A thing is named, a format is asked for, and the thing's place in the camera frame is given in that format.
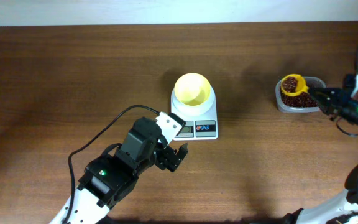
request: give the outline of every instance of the yellow scoop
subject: yellow scoop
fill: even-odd
[[[290,77],[294,77],[298,81],[298,84],[296,85],[296,89],[295,89],[294,93],[287,92],[283,88],[284,80],[286,80],[287,78],[290,78]],[[286,94],[287,96],[299,96],[301,93],[308,94],[308,90],[309,90],[309,87],[306,86],[306,80],[301,75],[297,75],[297,74],[291,74],[291,75],[287,75],[286,77],[284,77],[281,80],[280,88],[281,88],[281,91],[283,91],[283,93]]]

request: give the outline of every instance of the white scale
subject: white scale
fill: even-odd
[[[175,92],[171,94],[171,112],[178,115],[186,121],[185,127],[174,138],[176,141],[189,140],[210,140],[218,138],[218,116],[216,114],[216,97],[215,92],[211,88],[211,102],[204,102],[200,106],[201,114],[190,114],[192,109],[189,106],[179,102],[175,96]]]

